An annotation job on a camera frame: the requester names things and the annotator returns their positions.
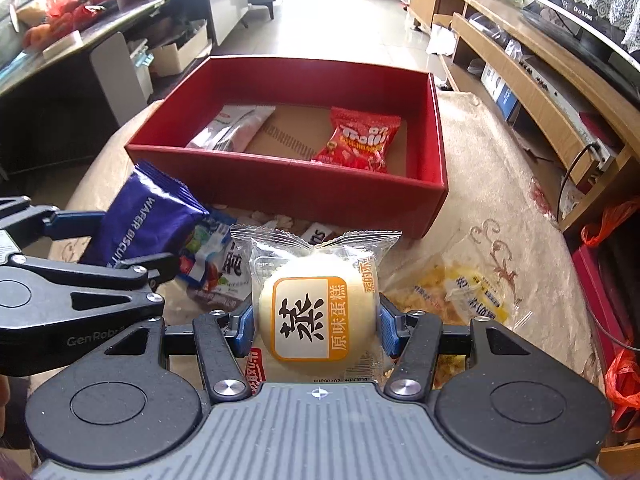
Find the black cable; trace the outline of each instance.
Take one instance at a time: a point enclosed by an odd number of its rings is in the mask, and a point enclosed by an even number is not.
[[[627,350],[631,350],[632,352],[640,352],[640,348],[636,348],[634,346],[629,346],[628,344],[623,343],[622,341],[620,341],[619,339],[617,339],[615,336],[613,336],[611,333],[609,333],[607,331],[606,328],[604,328],[601,323],[598,321],[598,318],[596,317],[596,315],[593,313],[593,311],[590,309],[589,305],[586,304],[587,307],[587,312],[591,315],[591,319],[594,320],[594,322],[596,323],[598,329],[600,329],[600,331],[607,336],[609,339],[611,339],[616,345],[618,346],[622,346],[622,348],[626,348]]]
[[[566,173],[562,178],[562,182],[560,183],[560,194],[558,195],[558,209],[556,210],[556,220],[558,220],[558,223],[560,223],[560,200],[562,198],[562,190],[564,189],[566,181],[569,179],[569,175],[574,170],[575,165],[578,164],[580,157],[583,156],[590,148],[597,148],[598,146],[599,144],[597,142],[590,142],[589,144],[587,144],[583,149],[580,150],[580,153],[575,156],[574,161],[569,166],[569,169],[566,170]]]
[[[562,19],[562,16],[560,16],[560,13],[555,10],[555,9],[551,9],[553,12],[556,13],[556,16],[560,19],[560,21],[562,22],[562,24],[564,25],[564,28],[567,30],[567,32],[569,34],[571,34],[574,37],[574,40],[580,41],[578,40],[578,35],[574,34],[574,32],[568,27],[568,25],[564,22],[564,20]]]

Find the plastic packaging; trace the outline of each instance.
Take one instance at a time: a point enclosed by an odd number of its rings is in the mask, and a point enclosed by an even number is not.
[[[625,222],[633,213],[640,209],[640,196],[616,206],[607,206],[602,213],[602,225],[585,225],[580,231],[580,237],[587,247],[597,247],[613,230]]]
[[[634,352],[621,348],[604,377],[607,398],[614,404],[611,425],[615,433],[628,430],[640,416],[640,367]],[[627,410],[633,410],[628,424],[619,425]]]
[[[209,125],[191,139],[187,148],[244,152],[275,109],[273,106],[225,105]]]
[[[513,302],[506,270],[508,248],[492,243],[488,256],[479,251],[472,232],[428,259],[403,266],[385,280],[382,292],[402,312],[423,310],[437,314],[446,324],[467,325],[475,316],[487,316],[510,326]],[[464,370],[463,356],[441,356],[434,377],[439,388]]]
[[[456,49],[456,35],[448,28],[433,23],[427,44],[427,54],[451,56]]]
[[[484,62],[484,60],[480,59],[479,57],[476,57],[475,59],[472,59],[469,62],[469,66],[466,67],[466,71],[469,72],[471,75],[480,77],[482,75],[482,72],[484,72],[485,65],[486,63]]]
[[[249,257],[260,354],[266,349],[296,374],[328,377],[371,348],[380,309],[376,267],[400,232],[349,232],[316,246],[262,227],[233,226],[231,234]]]
[[[522,45],[517,40],[509,40],[507,46],[504,49],[504,52],[511,59],[516,60],[517,62],[522,61],[524,58],[524,54],[522,52]]]
[[[505,48],[509,43],[511,37],[508,35],[508,33],[503,28],[492,22],[484,14],[476,12],[475,14],[472,14],[468,20],[469,23],[473,25],[477,30],[494,40],[495,43],[500,45],[502,48]]]
[[[126,258],[177,254],[207,214],[183,183],[149,162],[139,162],[102,218],[80,263],[113,267]]]
[[[311,160],[386,173],[385,152],[400,128],[400,117],[331,108],[330,119],[334,134]]]
[[[208,308],[235,309],[251,294],[246,259],[231,240],[232,216],[212,209],[180,250],[180,278],[187,295]]]

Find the cardboard insert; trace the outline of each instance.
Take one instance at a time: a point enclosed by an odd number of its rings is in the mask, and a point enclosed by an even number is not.
[[[334,133],[329,108],[277,105],[244,150],[254,155],[311,160]],[[386,153],[387,172],[406,176],[406,121]]]

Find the wooden tv stand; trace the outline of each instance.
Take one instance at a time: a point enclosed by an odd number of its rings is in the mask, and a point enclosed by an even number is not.
[[[565,168],[585,142],[545,89],[497,43],[469,24],[466,18],[472,14],[484,14],[555,69],[596,108],[622,140],[623,149],[602,174],[596,176],[597,161],[590,152],[580,158],[571,173],[572,180],[579,186],[593,181],[594,184],[560,222],[562,231],[579,232],[588,222],[598,221],[605,206],[640,193],[640,111],[581,60],[530,25],[519,9],[501,0],[409,0],[408,12],[414,17],[415,25],[430,28],[434,23],[445,27],[450,24],[458,35],[452,56],[440,56],[454,90],[475,94],[501,118],[500,110],[483,84],[466,71],[474,58],[489,63],[533,118]]]

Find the snack package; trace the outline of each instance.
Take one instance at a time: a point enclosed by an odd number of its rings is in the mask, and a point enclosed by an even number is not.
[[[236,219],[212,209],[180,251],[180,277],[187,295],[209,308],[231,311],[251,294],[249,267],[231,240]]]
[[[187,144],[187,148],[244,152],[276,108],[274,106],[225,105],[220,113]]]
[[[318,222],[314,222],[304,233],[302,233],[301,238],[309,245],[318,245],[327,240],[327,238],[333,233],[334,231],[331,228]]]
[[[254,347],[263,362],[268,352],[306,380],[335,377],[371,348],[380,309],[376,267],[401,233],[350,232],[315,246],[254,226],[233,226],[231,235],[249,257]]]
[[[400,117],[331,108],[330,119],[334,134],[311,160],[386,173],[385,152],[400,128]]]
[[[364,352],[357,361],[346,370],[335,374],[309,376],[287,367],[286,364],[275,359],[264,347],[264,343],[259,336],[254,339],[254,344],[249,355],[244,360],[238,360],[244,376],[247,378],[252,394],[258,391],[260,383],[269,381],[270,383],[357,383],[363,381],[375,381],[380,386],[384,386],[386,377],[383,362],[384,352],[380,343],[376,339],[369,350]]]
[[[396,270],[382,292],[402,312],[432,312],[446,324],[468,325],[475,316],[487,316],[508,326],[518,303],[510,276],[494,259],[496,247],[487,255],[479,247],[472,236],[465,237],[442,253]],[[464,368],[464,356],[440,356],[434,387]]]
[[[207,214],[183,183],[141,161],[111,203],[79,263],[114,267],[127,258],[177,254]]]

